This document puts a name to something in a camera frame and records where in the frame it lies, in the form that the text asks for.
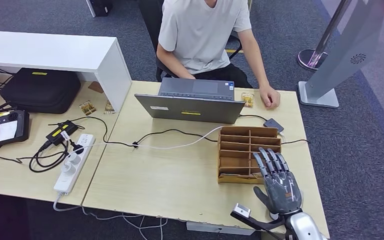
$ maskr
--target man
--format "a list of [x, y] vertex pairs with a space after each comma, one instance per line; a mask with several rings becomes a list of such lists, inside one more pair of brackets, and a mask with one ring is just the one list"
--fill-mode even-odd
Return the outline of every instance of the man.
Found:
[[183, 79], [234, 81], [238, 88], [252, 88], [247, 75], [230, 63], [225, 51], [233, 30], [265, 106], [279, 106], [281, 96], [267, 81], [251, 30], [247, 0], [165, 0], [162, 12], [156, 55], [174, 74]]

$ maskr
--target white power strip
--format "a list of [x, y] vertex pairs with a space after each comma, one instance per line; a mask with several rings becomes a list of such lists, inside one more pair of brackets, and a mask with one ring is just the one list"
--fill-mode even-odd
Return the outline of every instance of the white power strip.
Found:
[[[94, 143], [95, 137], [92, 134], [82, 134], [76, 142], [77, 145], [81, 146], [88, 146]], [[76, 154], [74, 152], [64, 159], [63, 165], [61, 166], [61, 174], [56, 180], [55, 186], [53, 186], [54, 190], [65, 193], [65, 195], [72, 191], [91, 148], [91, 146], [85, 147], [82, 153]]]

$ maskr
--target cardboard compartment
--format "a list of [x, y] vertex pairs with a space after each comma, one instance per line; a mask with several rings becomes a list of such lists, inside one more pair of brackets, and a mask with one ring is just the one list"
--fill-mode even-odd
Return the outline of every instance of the cardboard compartment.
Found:
[[218, 136], [217, 180], [219, 183], [263, 184], [253, 152], [258, 148], [281, 152], [277, 129], [225, 126]]

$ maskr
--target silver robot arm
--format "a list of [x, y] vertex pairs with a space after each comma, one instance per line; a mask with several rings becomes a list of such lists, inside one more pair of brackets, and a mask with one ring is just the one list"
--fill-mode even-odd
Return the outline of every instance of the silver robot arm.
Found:
[[267, 149], [268, 153], [262, 147], [258, 150], [267, 168], [258, 153], [255, 152], [253, 155], [264, 178], [267, 195], [257, 186], [254, 187], [254, 193], [272, 214], [278, 214], [278, 218], [271, 222], [257, 221], [251, 217], [251, 210], [239, 203], [235, 205], [230, 215], [256, 230], [267, 231], [278, 240], [281, 238], [269, 230], [281, 225], [286, 228], [284, 238], [286, 240], [327, 240], [320, 233], [313, 218], [301, 209], [300, 189], [283, 156], [271, 149]]

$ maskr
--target laptop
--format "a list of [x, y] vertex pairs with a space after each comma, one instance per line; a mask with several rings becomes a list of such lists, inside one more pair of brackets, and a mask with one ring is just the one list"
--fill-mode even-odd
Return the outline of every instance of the laptop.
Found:
[[[181, 80], [185, 85], [182, 87], [172, 80]], [[234, 101], [234, 86], [230, 85], [233, 82], [181, 78], [172, 80], [163, 80], [159, 95], [134, 95], [151, 117], [234, 124], [245, 105], [244, 101]]]

